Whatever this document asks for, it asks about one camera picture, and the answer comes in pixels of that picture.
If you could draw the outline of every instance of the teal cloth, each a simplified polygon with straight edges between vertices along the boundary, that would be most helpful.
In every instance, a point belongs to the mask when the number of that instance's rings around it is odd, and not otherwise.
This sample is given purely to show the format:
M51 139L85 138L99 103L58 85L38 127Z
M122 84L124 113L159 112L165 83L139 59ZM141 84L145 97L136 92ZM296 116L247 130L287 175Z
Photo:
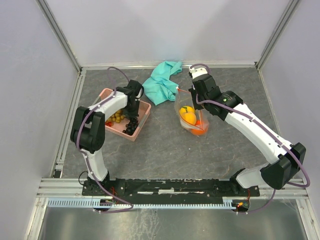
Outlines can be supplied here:
M155 104L166 100L176 100L178 84L170 81L170 76L182 71L182 62L164 61L160 63L143 84L144 94Z

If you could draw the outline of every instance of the plastic bag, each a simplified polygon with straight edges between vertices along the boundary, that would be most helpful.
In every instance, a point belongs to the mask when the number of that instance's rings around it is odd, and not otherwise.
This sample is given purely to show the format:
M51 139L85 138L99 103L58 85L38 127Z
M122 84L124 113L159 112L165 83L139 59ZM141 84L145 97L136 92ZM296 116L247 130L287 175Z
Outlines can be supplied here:
M196 136L204 135L209 128L206 110L195 110L189 91L177 87L174 108L181 126Z

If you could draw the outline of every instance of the gray mat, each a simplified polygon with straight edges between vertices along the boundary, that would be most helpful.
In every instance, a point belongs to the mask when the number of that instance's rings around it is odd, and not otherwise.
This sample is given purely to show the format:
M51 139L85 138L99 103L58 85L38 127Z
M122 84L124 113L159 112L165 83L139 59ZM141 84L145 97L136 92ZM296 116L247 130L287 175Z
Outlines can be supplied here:
M129 78L143 83L151 69L125 70ZM111 74L124 86L120 73ZM271 110L262 82L255 68L213 68L212 75L222 91L238 94L271 129L275 129ZM171 77L181 89L191 86L188 70ZM91 105L104 88L112 85L105 70L87 71L79 105ZM113 133L105 133L102 147L104 163L111 178L220 178L232 176L241 168L252 168L265 163L264 156L235 128L210 116L205 136L194 136L180 126L174 102L155 106L135 142ZM83 157L70 142L63 167L63 178L77 178L86 170Z

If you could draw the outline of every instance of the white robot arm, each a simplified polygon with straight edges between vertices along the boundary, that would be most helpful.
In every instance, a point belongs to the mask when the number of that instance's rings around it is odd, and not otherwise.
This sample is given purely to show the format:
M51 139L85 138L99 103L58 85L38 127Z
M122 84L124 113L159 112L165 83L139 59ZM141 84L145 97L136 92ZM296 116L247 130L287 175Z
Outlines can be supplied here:
M190 68L189 74L193 83L189 91L192 95L194 108L197 110L205 108L212 115L218 116L238 129L262 152L268 161L266 164L238 171L234 176L237 183L244 189L266 183L274 189L281 189L300 170L283 146L291 150L301 164L304 160L306 148L301 143L293 145L272 131L252 113L234 92L221 93L215 80L204 67ZM221 106L208 103L210 101L218 102ZM233 111L223 108L224 106L231 108ZM244 113L251 118L246 118L237 112ZM274 138L277 138L282 145L279 145Z
M143 93L143 86L137 81L130 80L126 87L117 87L116 92L113 91L110 94L107 103L104 99L88 108L81 106L76 110L70 136L74 143L77 142L79 129L85 116L97 107L86 122L86 124L91 123L91 126L84 127L82 130L79 145L82 155L85 158L87 155L92 172L98 181L102 182L109 178L101 150L105 142L105 121L120 109L123 109L124 115L128 118L137 117L140 97ZM94 179L90 171L88 171L88 177Z

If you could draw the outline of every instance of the black cable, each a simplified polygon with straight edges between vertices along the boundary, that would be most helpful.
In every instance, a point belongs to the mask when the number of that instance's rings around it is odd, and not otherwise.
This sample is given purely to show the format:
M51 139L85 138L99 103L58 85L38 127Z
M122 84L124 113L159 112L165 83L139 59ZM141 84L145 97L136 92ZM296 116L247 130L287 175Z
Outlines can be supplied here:
M82 174L84 174L84 173L88 174L88 171L83 171L82 173L80 173L80 175L79 175L79 177L78 177L78 182L79 182L79 184L82 185L82 186L84 186L84 184L80 182L80 177L81 177Z

